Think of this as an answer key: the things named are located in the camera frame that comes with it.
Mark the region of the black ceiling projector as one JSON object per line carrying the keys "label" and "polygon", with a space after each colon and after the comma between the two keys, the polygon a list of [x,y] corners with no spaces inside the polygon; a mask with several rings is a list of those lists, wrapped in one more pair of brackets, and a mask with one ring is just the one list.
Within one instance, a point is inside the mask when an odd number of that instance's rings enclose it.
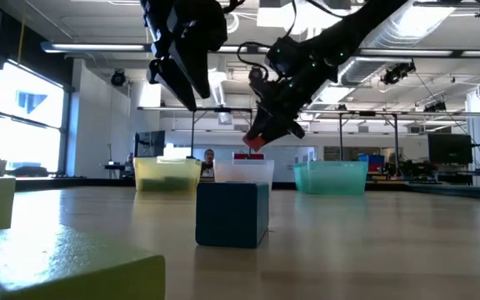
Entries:
{"label": "black ceiling projector", "polygon": [[409,73],[416,71],[414,62],[400,62],[386,69],[380,81],[385,85],[393,85],[406,78]]}

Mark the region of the blue box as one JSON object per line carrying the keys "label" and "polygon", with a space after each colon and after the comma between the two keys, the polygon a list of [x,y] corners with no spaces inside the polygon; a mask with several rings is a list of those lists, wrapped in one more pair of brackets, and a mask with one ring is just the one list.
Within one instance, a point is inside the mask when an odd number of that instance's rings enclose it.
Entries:
{"label": "blue box", "polygon": [[385,157],[377,154],[361,154],[358,160],[367,163],[369,173],[380,173],[385,167]]}

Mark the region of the yellow plastic bin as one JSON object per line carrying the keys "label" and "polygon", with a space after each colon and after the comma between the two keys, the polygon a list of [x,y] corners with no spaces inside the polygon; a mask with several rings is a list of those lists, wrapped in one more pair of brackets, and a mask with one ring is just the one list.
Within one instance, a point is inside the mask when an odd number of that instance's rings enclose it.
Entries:
{"label": "yellow plastic bin", "polygon": [[133,164],[138,192],[192,193],[200,181],[196,159],[135,157]]}

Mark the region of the silver air duct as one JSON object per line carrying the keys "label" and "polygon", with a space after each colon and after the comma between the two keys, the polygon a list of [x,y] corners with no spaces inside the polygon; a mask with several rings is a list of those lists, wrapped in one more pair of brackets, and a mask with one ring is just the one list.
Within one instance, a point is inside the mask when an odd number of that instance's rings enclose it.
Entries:
{"label": "silver air duct", "polygon": [[[362,41],[361,48],[411,48],[448,18],[455,7],[414,6],[408,0]],[[343,85],[364,83],[386,65],[385,62],[349,59],[338,74]]]}

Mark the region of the orange rectangular block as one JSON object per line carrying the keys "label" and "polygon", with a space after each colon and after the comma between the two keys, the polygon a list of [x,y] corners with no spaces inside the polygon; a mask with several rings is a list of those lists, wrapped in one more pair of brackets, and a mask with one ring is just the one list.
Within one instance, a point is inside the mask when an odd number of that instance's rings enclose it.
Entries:
{"label": "orange rectangular block", "polygon": [[254,138],[248,138],[248,136],[244,136],[242,141],[254,152],[259,152],[260,149],[266,144],[266,142],[260,136]]}

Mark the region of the person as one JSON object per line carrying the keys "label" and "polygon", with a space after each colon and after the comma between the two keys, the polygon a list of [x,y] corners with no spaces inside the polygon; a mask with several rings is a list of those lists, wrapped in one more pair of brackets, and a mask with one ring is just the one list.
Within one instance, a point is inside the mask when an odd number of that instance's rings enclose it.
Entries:
{"label": "person", "polygon": [[202,180],[213,181],[215,178],[214,175],[214,151],[208,149],[204,153],[204,160],[202,161],[202,170],[201,170]]}

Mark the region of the black monitor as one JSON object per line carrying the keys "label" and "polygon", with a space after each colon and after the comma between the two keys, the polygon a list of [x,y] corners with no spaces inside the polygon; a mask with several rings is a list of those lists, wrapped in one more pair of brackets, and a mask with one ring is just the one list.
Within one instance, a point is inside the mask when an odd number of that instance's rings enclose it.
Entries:
{"label": "black monitor", "polygon": [[163,155],[165,148],[164,131],[136,132],[134,136],[135,158],[155,158]]}
{"label": "black monitor", "polygon": [[429,133],[428,158],[436,164],[469,164],[473,162],[473,142],[469,135]]}

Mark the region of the teal plastic bin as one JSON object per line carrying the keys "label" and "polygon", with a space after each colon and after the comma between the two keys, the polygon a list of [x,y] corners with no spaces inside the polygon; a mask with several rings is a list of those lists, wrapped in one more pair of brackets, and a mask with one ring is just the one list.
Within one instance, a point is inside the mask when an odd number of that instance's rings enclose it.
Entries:
{"label": "teal plastic bin", "polygon": [[359,161],[309,161],[293,166],[298,191],[307,194],[357,196],[366,189],[368,165]]}

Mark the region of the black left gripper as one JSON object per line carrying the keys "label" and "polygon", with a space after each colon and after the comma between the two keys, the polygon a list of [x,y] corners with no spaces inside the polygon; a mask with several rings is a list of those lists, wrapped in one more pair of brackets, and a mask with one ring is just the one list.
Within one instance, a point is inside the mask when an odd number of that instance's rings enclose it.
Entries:
{"label": "black left gripper", "polygon": [[150,32],[153,60],[147,81],[161,84],[189,111],[197,110],[193,88],[210,97],[208,52],[228,38],[223,8],[216,0],[139,0]]}

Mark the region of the large bright window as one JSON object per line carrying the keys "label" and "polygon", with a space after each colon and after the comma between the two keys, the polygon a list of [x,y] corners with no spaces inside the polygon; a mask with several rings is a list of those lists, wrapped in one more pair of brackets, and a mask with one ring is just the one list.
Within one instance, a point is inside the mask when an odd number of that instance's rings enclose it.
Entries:
{"label": "large bright window", "polygon": [[14,61],[0,67],[0,163],[8,171],[59,169],[67,93]]}

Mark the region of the ceiling light strip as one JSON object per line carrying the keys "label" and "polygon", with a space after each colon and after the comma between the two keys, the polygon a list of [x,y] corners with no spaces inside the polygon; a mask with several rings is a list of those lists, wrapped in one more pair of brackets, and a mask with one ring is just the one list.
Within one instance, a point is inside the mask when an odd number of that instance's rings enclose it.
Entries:
{"label": "ceiling light strip", "polygon": [[150,44],[42,42],[45,53],[150,53]]}
{"label": "ceiling light strip", "polygon": [[[269,47],[259,46],[222,46],[217,53],[236,54],[266,54]],[[414,48],[360,48],[354,57],[361,58],[453,58],[453,59],[480,59],[480,50],[441,50],[441,49],[414,49]]]}

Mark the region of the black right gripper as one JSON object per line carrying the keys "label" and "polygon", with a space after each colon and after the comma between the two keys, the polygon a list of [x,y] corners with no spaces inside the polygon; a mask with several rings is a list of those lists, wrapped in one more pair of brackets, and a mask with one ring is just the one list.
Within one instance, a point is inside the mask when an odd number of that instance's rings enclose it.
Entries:
{"label": "black right gripper", "polygon": [[[266,144],[286,134],[304,138],[304,129],[293,119],[305,104],[313,101],[313,95],[326,81],[338,82],[337,68],[300,68],[279,80],[269,81],[264,77],[259,82],[249,81],[258,96],[257,115],[245,136],[260,136]],[[285,129],[277,120],[284,121]]]}

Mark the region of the blue arch block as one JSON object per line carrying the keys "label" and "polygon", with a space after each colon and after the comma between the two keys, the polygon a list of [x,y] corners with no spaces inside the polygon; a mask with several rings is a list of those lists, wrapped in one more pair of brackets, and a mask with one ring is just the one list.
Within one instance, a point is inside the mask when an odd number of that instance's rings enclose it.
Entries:
{"label": "blue arch block", "polygon": [[265,182],[200,183],[196,197],[196,243],[257,248],[268,230],[269,192]]}

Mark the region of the green wedge block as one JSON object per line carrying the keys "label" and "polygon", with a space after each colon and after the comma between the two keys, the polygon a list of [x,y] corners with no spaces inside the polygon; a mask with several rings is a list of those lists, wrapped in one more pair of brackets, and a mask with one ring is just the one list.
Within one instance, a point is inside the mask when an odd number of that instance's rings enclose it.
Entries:
{"label": "green wedge block", "polygon": [[162,255],[60,225],[0,230],[0,300],[165,300]]}

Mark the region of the clear plastic bin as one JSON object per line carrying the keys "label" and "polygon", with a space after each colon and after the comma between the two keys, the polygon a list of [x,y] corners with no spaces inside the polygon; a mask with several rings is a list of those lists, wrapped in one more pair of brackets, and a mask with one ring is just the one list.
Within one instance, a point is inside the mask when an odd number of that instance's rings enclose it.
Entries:
{"label": "clear plastic bin", "polygon": [[216,182],[273,183],[273,160],[230,160],[214,163]]}

